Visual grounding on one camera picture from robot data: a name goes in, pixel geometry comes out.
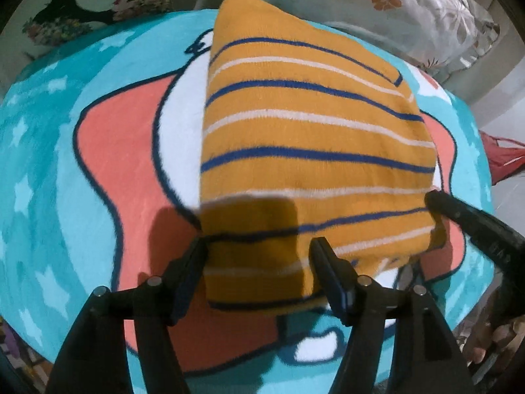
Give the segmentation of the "red cloth item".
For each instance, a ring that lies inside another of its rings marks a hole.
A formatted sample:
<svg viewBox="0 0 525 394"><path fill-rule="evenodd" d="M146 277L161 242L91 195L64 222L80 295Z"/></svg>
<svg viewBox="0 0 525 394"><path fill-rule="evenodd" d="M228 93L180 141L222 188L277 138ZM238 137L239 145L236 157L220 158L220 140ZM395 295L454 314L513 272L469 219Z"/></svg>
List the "red cloth item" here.
<svg viewBox="0 0 525 394"><path fill-rule="evenodd" d="M480 131L480 138L489 162L492 185L524 169L524 143L513 139L495 137Z"/></svg>

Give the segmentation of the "mustard striped knit garment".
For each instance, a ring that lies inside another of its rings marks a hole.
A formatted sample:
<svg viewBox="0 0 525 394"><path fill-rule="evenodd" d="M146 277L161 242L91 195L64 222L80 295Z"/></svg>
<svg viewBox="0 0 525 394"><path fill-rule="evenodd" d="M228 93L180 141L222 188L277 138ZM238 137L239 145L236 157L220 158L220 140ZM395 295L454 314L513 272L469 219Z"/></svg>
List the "mustard striped knit garment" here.
<svg viewBox="0 0 525 394"><path fill-rule="evenodd" d="M401 72L262 0L225 0L208 69L199 220L223 311L318 300L310 241L376 276L446 241L437 151Z"/></svg>

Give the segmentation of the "leaf print satin pillow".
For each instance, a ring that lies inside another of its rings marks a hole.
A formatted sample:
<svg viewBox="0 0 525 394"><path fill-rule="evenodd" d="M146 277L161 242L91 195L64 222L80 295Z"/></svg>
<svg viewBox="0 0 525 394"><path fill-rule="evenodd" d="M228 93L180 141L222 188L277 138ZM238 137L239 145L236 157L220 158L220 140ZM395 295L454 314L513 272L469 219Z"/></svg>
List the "leaf print satin pillow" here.
<svg viewBox="0 0 525 394"><path fill-rule="evenodd" d="M440 82L470 69L500 29L474 0L264 0L304 20L356 36Z"/></svg>

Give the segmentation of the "turquoise cartoon plush blanket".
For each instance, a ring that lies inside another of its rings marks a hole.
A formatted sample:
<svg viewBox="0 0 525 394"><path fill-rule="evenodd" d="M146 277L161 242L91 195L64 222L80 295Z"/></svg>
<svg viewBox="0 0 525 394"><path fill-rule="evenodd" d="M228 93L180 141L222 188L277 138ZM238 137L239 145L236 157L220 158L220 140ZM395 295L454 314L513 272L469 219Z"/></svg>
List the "turquoise cartoon plush blanket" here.
<svg viewBox="0 0 525 394"><path fill-rule="evenodd" d="M1 105L1 314L55 359L89 293L159 267L193 233L153 178L153 121L214 10L129 21L28 66ZM212 310L198 291L172 331L195 393L324 393L350 331L326 309L287 317Z"/></svg>

